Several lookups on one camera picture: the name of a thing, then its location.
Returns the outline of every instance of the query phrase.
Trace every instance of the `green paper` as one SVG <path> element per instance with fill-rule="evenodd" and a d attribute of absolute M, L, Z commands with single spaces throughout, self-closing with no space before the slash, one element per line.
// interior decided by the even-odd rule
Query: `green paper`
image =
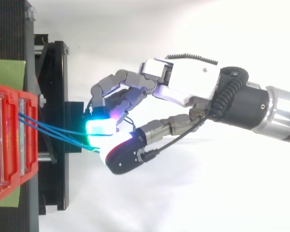
<path fill-rule="evenodd" d="M 0 59 L 0 85 L 23 90 L 25 61 Z M 0 207 L 18 207 L 20 186 L 0 201 Z"/>
<path fill-rule="evenodd" d="M 0 85 L 23 90 L 25 61 L 0 59 Z"/>
<path fill-rule="evenodd" d="M 0 201 L 0 207 L 18 207 L 20 186 L 18 186 L 10 195 Z"/>

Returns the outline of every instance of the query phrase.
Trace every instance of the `red plastic bin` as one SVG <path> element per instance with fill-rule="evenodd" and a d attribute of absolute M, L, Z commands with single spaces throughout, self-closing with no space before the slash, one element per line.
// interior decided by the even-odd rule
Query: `red plastic bin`
<path fill-rule="evenodd" d="M 36 130 L 18 122 L 20 102 L 25 105 L 24 113 L 37 120 L 37 96 L 0 86 L 0 200 L 38 171 L 38 134 Z M 20 136 L 20 125 L 23 125 L 22 135 L 27 136 Z M 25 151 L 23 155 L 26 159 L 22 167 L 20 147 Z"/>

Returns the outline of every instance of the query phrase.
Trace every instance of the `white wall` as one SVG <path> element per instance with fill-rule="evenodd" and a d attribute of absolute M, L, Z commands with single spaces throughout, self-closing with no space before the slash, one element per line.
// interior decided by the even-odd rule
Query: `white wall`
<path fill-rule="evenodd" d="M 118 69 L 184 52 L 290 91 L 290 0 L 30 2 L 35 32 L 70 47 L 71 101 L 87 102 Z M 186 112 L 149 97 L 130 116 L 141 126 Z M 71 154 L 70 206 L 47 208 L 40 231 L 290 232 L 290 144 L 209 121 L 121 176 L 93 153 Z"/>

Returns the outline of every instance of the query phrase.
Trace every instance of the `coiled cable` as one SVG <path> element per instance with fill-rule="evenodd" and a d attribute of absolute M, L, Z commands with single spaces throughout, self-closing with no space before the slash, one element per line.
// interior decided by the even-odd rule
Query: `coiled cable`
<path fill-rule="evenodd" d="M 225 67 L 220 70 L 220 73 L 233 76 L 234 78 L 218 93 L 212 102 L 210 117 L 215 121 L 219 121 L 224 116 L 228 105 L 233 101 L 236 93 L 249 79 L 248 72 L 239 67 Z"/>

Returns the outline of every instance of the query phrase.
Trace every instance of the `cyan light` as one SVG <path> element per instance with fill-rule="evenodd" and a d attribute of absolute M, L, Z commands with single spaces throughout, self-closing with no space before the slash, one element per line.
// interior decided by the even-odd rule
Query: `cyan light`
<path fill-rule="evenodd" d="M 116 120 L 113 118 L 108 119 L 95 119 L 86 122 L 87 134 L 115 134 L 116 133 Z M 88 143 L 92 147 L 102 147 L 108 136 L 88 136 Z"/>

